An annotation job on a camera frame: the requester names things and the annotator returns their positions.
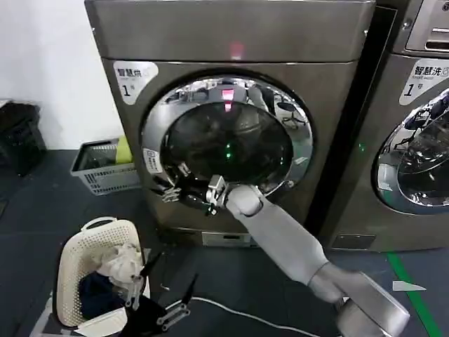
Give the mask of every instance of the gray plastic crate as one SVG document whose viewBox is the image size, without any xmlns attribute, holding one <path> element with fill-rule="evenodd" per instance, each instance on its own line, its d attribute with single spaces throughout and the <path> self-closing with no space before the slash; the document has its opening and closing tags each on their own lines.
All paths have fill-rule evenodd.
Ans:
<svg viewBox="0 0 449 337">
<path fill-rule="evenodd" d="M 78 177 L 95 195 L 141 187 L 134 163 L 115 164 L 119 139 L 84 143 L 70 173 Z"/>
</svg>

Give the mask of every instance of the dark blue cloth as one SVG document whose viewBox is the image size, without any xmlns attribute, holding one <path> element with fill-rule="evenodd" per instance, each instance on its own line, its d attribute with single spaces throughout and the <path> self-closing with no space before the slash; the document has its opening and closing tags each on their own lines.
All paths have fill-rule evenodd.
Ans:
<svg viewBox="0 0 449 337">
<path fill-rule="evenodd" d="M 113 290 L 109 278 L 93 272 L 79 282 L 81 314 L 92 319 L 124 306 L 125 301 Z"/>
</svg>

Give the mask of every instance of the floor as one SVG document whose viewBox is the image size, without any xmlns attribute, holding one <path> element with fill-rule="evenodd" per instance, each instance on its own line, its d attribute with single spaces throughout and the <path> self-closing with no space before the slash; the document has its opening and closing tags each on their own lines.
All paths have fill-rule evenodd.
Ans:
<svg viewBox="0 0 449 337">
<path fill-rule="evenodd" d="M 0 200 L 8 200 L 0 217 L 0 296 L 7 308 L 0 315 L 2 336 L 29 336 L 51 292 L 61 243 L 98 216 L 127 218 L 138 227 L 143 246 L 154 251 L 164 249 L 166 255 L 152 277 L 152 296 L 160 303 L 169 304 L 181 297 L 198 273 L 198 296 L 321 337 L 337 336 L 333 307 L 311 295 L 307 287 L 287 279 L 261 250 L 161 245 L 141 191 L 93 196 L 69 174 L 75 154 L 49 152 L 24 178 L 0 169 Z M 341 267 L 364 271 L 388 291 L 397 279 L 384 253 L 331 251 L 328 256 Z M 440 336 L 449 336 L 449 297 L 442 296 L 449 277 L 449 250 L 399 256 L 413 281 L 427 288 L 420 295 L 442 331 Z M 428 336 L 407 295 L 394 295 L 412 314 L 403 336 Z M 192 315 L 167 336 L 297 336 L 227 314 L 206 303 L 192 303 L 191 309 Z M 50 325 L 50 331 L 45 331 L 48 336 L 60 334 L 58 326 Z"/>
</svg>

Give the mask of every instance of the white laundry basket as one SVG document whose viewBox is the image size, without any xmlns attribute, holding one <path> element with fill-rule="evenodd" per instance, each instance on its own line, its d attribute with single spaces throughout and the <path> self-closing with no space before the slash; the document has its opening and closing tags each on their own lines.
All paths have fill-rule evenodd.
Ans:
<svg viewBox="0 0 449 337">
<path fill-rule="evenodd" d="M 99 223 L 104 224 L 89 228 Z M 98 266 L 93 262 L 93 256 L 98 249 L 122 244 L 132 244 L 141 250 L 138 232 L 134 224 L 128 220 L 117 220 L 113 217 L 96 218 L 86 223 L 79 233 L 69 238 L 65 243 L 60 254 L 57 279 L 53 291 L 53 313 L 65 328 L 78 329 L 80 324 L 84 326 L 92 325 L 81 314 L 81 302 L 78 293 L 79 281 L 87 274 L 97 270 Z M 144 253 L 142 252 L 142 264 L 145 263 L 144 259 Z M 108 313 L 91 321 L 95 320 L 105 324 L 105 319 L 111 317 L 114 316 Z"/>
</svg>

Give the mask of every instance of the stainless steel washing machine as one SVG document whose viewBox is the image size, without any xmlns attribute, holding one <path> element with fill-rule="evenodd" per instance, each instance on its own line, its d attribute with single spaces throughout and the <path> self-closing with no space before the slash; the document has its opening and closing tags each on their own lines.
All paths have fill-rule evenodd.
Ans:
<svg viewBox="0 0 449 337">
<path fill-rule="evenodd" d="M 374 5 L 86 2 L 163 233 L 211 246 L 252 244 L 226 211 L 205 216 L 215 212 L 204 202 L 213 174 L 257 185 L 304 220 Z"/>
<path fill-rule="evenodd" d="M 449 244 L 449 2 L 407 5 L 321 228 L 336 249 Z"/>
</svg>

